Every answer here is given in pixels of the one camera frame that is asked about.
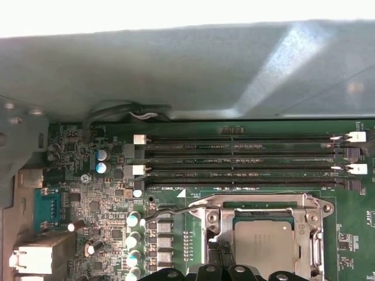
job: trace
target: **cpu socket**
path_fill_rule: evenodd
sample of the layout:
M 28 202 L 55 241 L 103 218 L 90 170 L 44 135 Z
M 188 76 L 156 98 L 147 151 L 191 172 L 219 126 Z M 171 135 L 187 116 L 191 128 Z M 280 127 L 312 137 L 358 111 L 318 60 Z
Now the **cpu socket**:
M 191 202 L 202 222 L 202 263 L 207 243 L 227 241 L 237 264 L 268 276 L 278 270 L 324 281 L 323 219 L 332 203 L 310 194 L 214 194 Z

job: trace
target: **white slot latch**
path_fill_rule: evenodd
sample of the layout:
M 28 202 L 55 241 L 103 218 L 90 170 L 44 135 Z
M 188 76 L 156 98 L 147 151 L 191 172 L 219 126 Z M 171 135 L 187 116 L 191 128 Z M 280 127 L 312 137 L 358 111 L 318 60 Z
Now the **white slot latch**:
M 348 138 L 348 142 L 366 142 L 366 132 L 350 132 L 346 134 Z
M 366 132 L 350 132 L 350 133 L 347 133 L 345 136 L 348 137 L 346 139 L 348 142 L 366 142 L 367 141 Z M 343 136 L 333 136 L 330 139 L 333 141 L 336 141 L 342 138 Z
M 135 145 L 145 145 L 145 144 L 147 144 L 146 135 L 134 135 L 133 136 L 133 144 L 135 144 Z
M 146 173 L 146 165 L 133 165 L 133 176 L 142 176 Z
M 367 174 L 367 164 L 350 164 L 346 165 L 350 174 Z

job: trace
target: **cable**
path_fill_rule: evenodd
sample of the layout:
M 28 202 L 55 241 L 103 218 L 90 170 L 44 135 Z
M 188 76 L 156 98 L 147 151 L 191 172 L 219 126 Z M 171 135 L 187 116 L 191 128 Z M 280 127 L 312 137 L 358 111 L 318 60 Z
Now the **cable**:
M 186 213 L 186 212 L 189 212 L 198 208 L 204 208 L 204 207 L 207 207 L 207 205 L 200 204 L 200 205 L 194 205 L 194 206 L 190 206 L 190 207 L 186 207 L 182 209 L 171 209 L 171 208 L 160 209 L 156 211 L 154 214 L 150 215 L 149 217 L 144 218 L 145 220 L 144 223 L 148 224 L 151 221 L 155 221 L 158 218 L 158 216 L 163 215 L 163 214 L 178 215 L 178 214 Z
M 134 118 L 136 119 L 139 119 L 139 120 L 147 120 L 149 118 L 153 118 L 153 117 L 158 117 L 159 114 L 157 113 L 153 113 L 153 112 L 149 112 L 149 113 L 146 113 L 146 114 L 143 114 L 143 115 L 137 115 L 133 112 L 129 112 L 131 116 L 133 116 Z
M 116 114 L 123 114 L 129 112 L 140 112 L 142 107 L 139 104 L 122 104 L 116 105 L 114 107 L 108 107 L 91 113 L 83 122 L 82 122 L 82 141 L 85 144 L 90 143 L 91 131 L 90 126 L 93 122 L 98 121 L 102 118 L 113 116 Z

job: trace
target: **black cable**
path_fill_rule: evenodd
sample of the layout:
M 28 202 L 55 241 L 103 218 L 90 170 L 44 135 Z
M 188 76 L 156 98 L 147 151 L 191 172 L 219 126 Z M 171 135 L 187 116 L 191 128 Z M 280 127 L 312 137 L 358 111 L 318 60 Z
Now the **black cable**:
M 178 214 L 186 213 L 186 212 L 199 209 L 199 208 L 203 208 L 203 207 L 207 207 L 207 204 L 194 205 L 194 206 L 190 206 L 190 207 L 186 207 L 182 209 L 171 209 L 171 208 L 160 209 L 156 211 L 155 213 L 153 213 L 152 215 L 150 215 L 149 217 L 146 217 L 145 223 L 148 224 L 149 222 L 156 220 L 158 216 L 162 214 L 178 215 Z
M 91 140 L 91 130 L 90 126 L 93 122 L 98 121 L 102 118 L 113 116 L 116 114 L 129 113 L 131 111 L 141 112 L 142 107 L 139 104 L 121 104 L 114 107 L 108 107 L 91 113 L 82 122 L 82 141 L 85 144 L 90 143 Z

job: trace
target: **motherboard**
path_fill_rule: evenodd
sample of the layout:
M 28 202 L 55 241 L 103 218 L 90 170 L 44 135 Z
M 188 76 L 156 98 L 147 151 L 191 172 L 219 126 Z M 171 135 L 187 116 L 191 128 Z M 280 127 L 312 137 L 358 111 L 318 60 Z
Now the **motherboard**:
M 94 124 L 83 142 L 80 124 L 53 124 L 34 230 L 76 233 L 69 281 L 186 273 L 205 262 L 211 239 L 230 240 L 237 262 L 264 278 L 272 264 L 310 280 L 375 280 L 374 128 Z

